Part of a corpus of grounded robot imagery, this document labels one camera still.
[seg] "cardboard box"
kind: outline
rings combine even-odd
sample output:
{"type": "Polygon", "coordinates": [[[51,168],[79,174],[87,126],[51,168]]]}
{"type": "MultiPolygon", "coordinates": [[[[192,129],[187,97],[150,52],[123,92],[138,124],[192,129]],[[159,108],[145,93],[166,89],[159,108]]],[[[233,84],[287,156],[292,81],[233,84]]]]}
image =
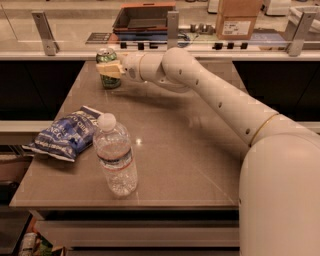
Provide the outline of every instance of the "cardboard box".
{"type": "Polygon", "coordinates": [[[218,13],[227,17],[258,16],[262,0],[219,0],[218,13]]]}
{"type": "Polygon", "coordinates": [[[249,40],[262,0],[220,0],[216,34],[222,40],[249,40]]]}
{"type": "Polygon", "coordinates": [[[221,40],[249,40],[257,17],[217,16],[216,34],[221,40]]]}

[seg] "gray table top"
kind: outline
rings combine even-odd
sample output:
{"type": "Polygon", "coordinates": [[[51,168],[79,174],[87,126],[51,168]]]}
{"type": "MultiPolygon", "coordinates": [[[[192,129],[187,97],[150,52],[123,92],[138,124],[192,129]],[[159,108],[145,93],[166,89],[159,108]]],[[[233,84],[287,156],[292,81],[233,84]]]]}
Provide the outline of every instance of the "gray table top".
{"type": "MultiPolygon", "coordinates": [[[[232,63],[221,65],[219,75],[239,85],[232,63]]],[[[137,190],[126,199],[115,199],[90,147],[75,163],[36,155],[11,206],[237,208],[240,168],[248,148],[193,91],[177,94],[126,80],[117,89],[104,90],[95,62],[87,61],[57,118],[82,105],[111,112],[128,128],[137,190]]]]}

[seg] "plastic water bottle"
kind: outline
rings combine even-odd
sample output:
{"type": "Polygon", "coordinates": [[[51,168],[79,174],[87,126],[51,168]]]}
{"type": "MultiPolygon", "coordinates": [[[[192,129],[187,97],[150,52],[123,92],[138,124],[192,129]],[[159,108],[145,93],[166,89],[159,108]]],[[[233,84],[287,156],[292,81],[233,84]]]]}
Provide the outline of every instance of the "plastic water bottle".
{"type": "Polygon", "coordinates": [[[110,190],[117,198],[130,195],[137,187],[138,176],[126,127],[113,114],[100,115],[93,145],[110,190]]]}

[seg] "chip bag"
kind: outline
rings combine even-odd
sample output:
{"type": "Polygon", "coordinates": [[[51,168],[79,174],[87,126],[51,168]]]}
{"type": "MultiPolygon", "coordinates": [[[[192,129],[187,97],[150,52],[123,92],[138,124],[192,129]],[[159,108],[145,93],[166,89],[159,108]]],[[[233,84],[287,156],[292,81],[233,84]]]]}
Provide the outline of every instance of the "chip bag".
{"type": "Polygon", "coordinates": [[[74,162],[76,157],[92,144],[97,119],[101,114],[100,111],[83,106],[79,111],[54,121],[23,148],[74,162]]]}

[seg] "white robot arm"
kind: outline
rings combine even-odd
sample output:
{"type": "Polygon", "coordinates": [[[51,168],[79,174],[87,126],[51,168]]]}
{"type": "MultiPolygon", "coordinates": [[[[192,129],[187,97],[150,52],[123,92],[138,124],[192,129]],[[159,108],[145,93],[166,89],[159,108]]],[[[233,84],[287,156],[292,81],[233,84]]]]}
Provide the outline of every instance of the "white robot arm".
{"type": "Polygon", "coordinates": [[[130,53],[125,76],[193,89],[251,148],[240,175],[242,256],[320,252],[320,136],[206,70],[181,48],[130,53]]]}

